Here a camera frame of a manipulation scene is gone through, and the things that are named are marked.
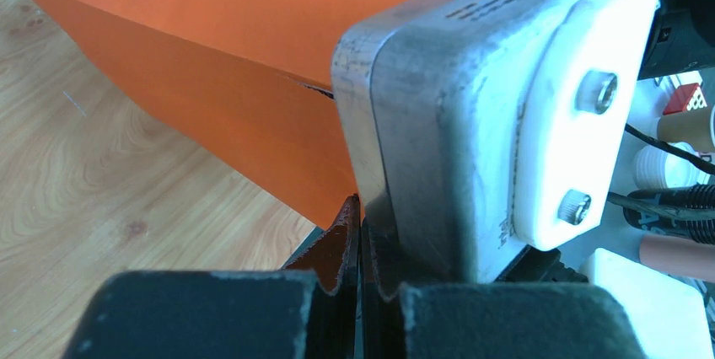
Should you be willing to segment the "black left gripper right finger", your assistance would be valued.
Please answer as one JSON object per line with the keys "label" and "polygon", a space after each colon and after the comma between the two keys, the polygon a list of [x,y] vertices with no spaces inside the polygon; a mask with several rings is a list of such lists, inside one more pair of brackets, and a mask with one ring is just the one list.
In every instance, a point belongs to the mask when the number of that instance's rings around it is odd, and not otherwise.
{"label": "black left gripper right finger", "polygon": [[642,358],[625,309],[566,267],[527,249],[494,282],[442,277],[393,232],[361,228],[367,358]]}

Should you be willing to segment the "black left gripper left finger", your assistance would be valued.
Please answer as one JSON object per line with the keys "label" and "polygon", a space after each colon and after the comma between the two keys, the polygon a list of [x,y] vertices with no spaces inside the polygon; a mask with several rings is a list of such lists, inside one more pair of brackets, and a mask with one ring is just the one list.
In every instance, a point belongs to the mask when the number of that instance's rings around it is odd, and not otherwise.
{"label": "black left gripper left finger", "polygon": [[351,358],[360,202],[276,271],[124,271],[90,300],[67,358]]}

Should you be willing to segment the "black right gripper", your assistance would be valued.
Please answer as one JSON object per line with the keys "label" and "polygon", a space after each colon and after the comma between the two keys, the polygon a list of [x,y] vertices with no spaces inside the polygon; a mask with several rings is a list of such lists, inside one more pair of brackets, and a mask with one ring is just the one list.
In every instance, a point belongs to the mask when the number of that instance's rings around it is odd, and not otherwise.
{"label": "black right gripper", "polygon": [[714,66],[714,0],[659,0],[638,77]]}

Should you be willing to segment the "orange and white paper bag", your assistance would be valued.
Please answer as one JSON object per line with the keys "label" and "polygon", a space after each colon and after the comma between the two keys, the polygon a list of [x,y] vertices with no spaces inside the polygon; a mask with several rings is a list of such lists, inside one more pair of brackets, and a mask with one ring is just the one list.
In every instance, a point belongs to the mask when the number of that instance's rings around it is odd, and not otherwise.
{"label": "orange and white paper bag", "polygon": [[330,60],[406,0],[33,0],[150,115],[314,224],[357,191]]}

